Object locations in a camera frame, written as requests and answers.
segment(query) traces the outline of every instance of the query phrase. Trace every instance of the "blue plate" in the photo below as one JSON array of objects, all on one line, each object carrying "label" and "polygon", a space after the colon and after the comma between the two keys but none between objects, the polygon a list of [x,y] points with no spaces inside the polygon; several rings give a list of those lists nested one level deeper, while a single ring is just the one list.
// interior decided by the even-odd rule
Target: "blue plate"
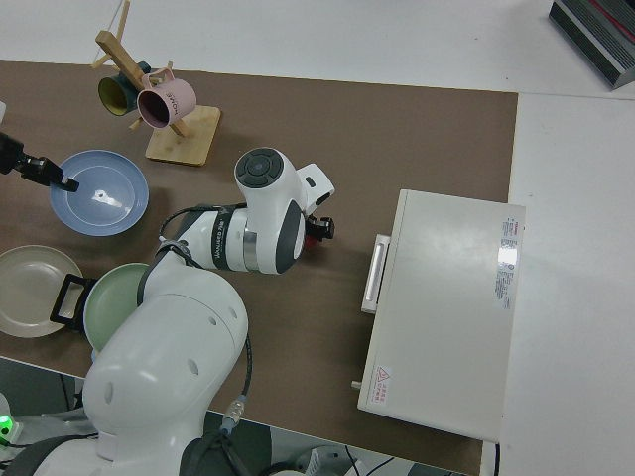
[{"label": "blue plate", "polygon": [[116,235],[134,225],[146,211],[146,178],[122,155],[84,151],[60,167],[79,182],[75,192],[51,185],[51,207],[69,228],[90,236]]}]

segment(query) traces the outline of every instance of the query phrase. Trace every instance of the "pink mug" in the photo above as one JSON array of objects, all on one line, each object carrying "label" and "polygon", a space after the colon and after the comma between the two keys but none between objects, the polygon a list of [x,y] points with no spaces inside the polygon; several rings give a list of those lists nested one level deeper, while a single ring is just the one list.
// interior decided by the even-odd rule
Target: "pink mug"
[{"label": "pink mug", "polygon": [[[150,76],[165,73],[164,81],[153,86]],[[141,78],[145,89],[137,96],[139,113],[146,123],[155,129],[163,129],[183,119],[196,108],[196,94],[182,79],[176,79],[168,67],[144,74]]]}]

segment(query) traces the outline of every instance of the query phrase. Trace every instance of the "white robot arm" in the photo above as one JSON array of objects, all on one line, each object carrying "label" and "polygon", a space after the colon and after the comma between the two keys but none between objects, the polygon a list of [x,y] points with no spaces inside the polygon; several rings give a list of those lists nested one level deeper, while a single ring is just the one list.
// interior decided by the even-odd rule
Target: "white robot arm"
[{"label": "white robot arm", "polygon": [[142,280],[139,307],[90,368],[83,401],[98,438],[59,442],[31,471],[16,458],[5,476],[191,473],[206,410],[247,336],[240,296],[204,269],[284,273],[300,256],[306,219],[334,192],[317,166],[297,171],[274,149],[245,154],[234,173],[246,206],[186,215]]}]

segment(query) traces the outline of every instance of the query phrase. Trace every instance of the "wooden stand base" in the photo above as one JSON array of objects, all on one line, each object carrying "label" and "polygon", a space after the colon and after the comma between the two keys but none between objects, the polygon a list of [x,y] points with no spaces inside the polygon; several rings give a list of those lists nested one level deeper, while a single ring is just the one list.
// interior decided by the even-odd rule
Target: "wooden stand base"
[{"label": "wooden stand base", "polygon": [[153,161],[203,166],[219,120],[220,110],[217,107],[197,106],[183,118],[190,134],[181,137],[169,127],[155,129],[146,149],[146,157]]}]

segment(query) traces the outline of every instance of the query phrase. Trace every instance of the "table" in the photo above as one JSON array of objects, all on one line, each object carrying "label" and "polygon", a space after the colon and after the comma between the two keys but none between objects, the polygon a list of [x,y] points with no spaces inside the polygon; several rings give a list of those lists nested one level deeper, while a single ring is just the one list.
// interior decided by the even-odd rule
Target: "table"
[{"label": "table", "polygon": [[[374,234],[390,232],[399,189],[504,201],[516,94],[179,71],[199,103],[223,111],[208,164],[199,169],[143,157],[150,128],[129,131],[131,120],[108,114],[95,93],[98,78],[111,74],[110,68],[0,62],[0,70],[8,79],[0,95],[12,99],[3,129],[20,137],[27,152],[47,151],[57,159],[85,149],[113,150],[147,177],[150,205],[142,220],[104,238],[61,224],[44,187],[15,174],[3,178],[3,245],[54,246],[89,276],[126,262],[150,262],[159,224],[178,209],[240,201],[233,166],[252,148],[276,147],[297,167],[319,164],[336,187],[319,210],[335,219],[336,239],[308,251],[280,277],[221,273],[250,316],[255,371],[248,417],[455,471],[478,471],[479,441],[361,412],[350,382],[361,379],[372,327],[360,307]],[[46,89],[37,87],[42,78]],[[23,347],[22,339],[3,335],[0,351],[85,374],[89,349],[80,336],[37,340]],[[213,409],[223,411],[233,400],[243,373],[237,366]]]}]

